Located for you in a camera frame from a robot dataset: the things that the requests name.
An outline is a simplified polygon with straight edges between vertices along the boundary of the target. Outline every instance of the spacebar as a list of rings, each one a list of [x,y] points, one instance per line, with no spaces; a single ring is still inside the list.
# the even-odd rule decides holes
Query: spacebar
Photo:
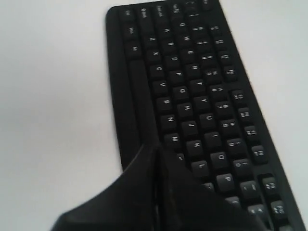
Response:
[[[141,140],[143,143],[156,145],[159,138],[144,61],[131,61],[129,69]]]

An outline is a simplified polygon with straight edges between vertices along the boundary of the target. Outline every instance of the white background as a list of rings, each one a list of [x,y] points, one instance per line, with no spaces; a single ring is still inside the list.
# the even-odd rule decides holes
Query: white background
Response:
[[[120,174],[104,16],[131,2],[0,1],[1,230],[49,230]],[[307,223],[308,1],[221,3]]]

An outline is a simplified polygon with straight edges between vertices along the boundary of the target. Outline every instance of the keyboard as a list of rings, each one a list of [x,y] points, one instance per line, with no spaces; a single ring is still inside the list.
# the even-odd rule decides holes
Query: keyboard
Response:
[[[113,7],[106,35],[123,169],[161,142],[269,230],[306,230],[218,0]]]

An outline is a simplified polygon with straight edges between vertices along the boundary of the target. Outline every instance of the white surface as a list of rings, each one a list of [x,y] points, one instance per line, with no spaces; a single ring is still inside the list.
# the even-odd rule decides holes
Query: white surface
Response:
[[[120,174],[103,20],[130,2],[0,1],[1,230],[49,230]],[[221,2],[308,224],[308,2]]]

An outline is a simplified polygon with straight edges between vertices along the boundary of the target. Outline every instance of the white table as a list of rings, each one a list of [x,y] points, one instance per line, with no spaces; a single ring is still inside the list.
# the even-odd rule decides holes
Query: white table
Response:
[[[121,173],[104,16],[133,1],[112,2],[0,2],[1,230],[49,230]],[[221,3],[308,224],[308,1]]]

